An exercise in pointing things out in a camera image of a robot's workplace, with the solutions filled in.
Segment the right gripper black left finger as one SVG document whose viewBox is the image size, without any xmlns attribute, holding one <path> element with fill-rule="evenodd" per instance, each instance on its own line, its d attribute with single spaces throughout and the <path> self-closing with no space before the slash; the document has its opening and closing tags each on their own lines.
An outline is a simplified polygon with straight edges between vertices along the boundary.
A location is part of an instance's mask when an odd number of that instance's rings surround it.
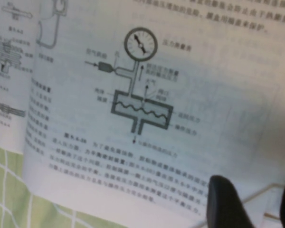
<svg viewBox="0 0 285 228">
<path fill-rule="evenodd" d="M 206 211 L 209 228 L 252 228 L 238 193 L 232 182 L 220 175 L 209 180 Z"/>
</svg>

